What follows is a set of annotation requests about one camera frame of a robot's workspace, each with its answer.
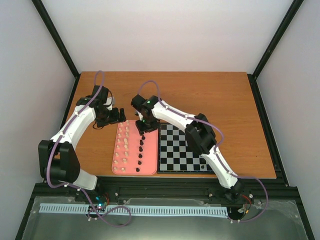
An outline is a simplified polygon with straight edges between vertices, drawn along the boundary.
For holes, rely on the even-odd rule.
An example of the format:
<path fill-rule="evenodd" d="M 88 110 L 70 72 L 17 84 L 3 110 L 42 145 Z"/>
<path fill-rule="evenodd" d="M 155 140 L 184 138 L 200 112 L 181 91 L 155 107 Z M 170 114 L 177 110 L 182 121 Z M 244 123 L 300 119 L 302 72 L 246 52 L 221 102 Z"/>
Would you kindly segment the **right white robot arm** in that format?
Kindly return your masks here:
<path fill-rule="evenodd" d="M 185 134 L 185 140 L 191 151 L 204 158 L 224 188 L 224 197 L 235 203 L 244 190 L 244 184 L 231 169 L 223 157 L 216 140 L 213 126 L 207 117 L 183 112 L 167 104 L 157 96 L 149 99 L 137 94 L 130 105 L 136 110 L 139 120 L 135 122 L 140 135 L 155 131 L 160 121 L 165 121 Z"/>

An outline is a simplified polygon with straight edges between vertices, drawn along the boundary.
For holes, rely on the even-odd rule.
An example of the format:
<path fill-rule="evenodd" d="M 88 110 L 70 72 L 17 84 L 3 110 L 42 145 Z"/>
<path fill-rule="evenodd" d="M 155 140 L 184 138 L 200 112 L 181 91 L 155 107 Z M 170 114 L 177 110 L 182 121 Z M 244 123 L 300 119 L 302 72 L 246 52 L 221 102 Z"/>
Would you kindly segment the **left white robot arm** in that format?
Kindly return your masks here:
<path fill-rule="evenodd" d="M 90 124 L 98 129 L 126 121 L 123 108 L 114 106 L 109 89 L 95 85 L 91 95 L 80 98 L 64 126 L 49 140 L 38 145 L 40 175 L 46 181 L 58 181 L 64 187 L 85 189 L 92 201 L 103 198 L 104 188 L 98 177 L 81 169 L 76 147 Z"/>

